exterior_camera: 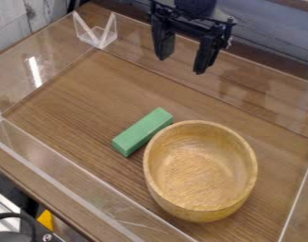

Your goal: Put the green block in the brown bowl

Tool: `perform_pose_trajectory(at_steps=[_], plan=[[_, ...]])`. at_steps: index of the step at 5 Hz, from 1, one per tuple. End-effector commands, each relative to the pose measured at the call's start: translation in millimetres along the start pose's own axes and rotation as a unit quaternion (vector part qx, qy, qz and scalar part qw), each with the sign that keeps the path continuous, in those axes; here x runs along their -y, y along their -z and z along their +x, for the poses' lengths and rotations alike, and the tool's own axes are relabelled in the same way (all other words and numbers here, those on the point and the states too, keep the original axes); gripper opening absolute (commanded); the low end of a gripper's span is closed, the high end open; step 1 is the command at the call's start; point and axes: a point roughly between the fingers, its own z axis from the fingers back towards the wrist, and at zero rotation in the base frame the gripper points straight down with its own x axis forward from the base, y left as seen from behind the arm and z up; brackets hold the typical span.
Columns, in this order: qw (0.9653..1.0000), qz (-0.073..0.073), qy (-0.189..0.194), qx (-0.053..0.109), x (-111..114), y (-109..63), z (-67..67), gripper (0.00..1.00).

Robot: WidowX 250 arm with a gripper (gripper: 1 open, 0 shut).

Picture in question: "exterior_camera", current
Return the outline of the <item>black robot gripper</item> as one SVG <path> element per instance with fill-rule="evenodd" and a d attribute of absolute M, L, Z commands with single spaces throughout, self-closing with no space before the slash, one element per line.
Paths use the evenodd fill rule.
<path fill-rule="evenodd" d="M 151 0 L 151 19 L 154 51 L 158 58 L 164 61 L 175 53 L 176 32 L 188 31 L 190 28 L 208 30 L 219 26 L 223 31 L 230 32 L 236 26 L 235 18 L 218 9 L 218 0 Z M 218 36 L 202 37 L 194 72 L 200 75 L 214 65 L 223 40 Z"/>

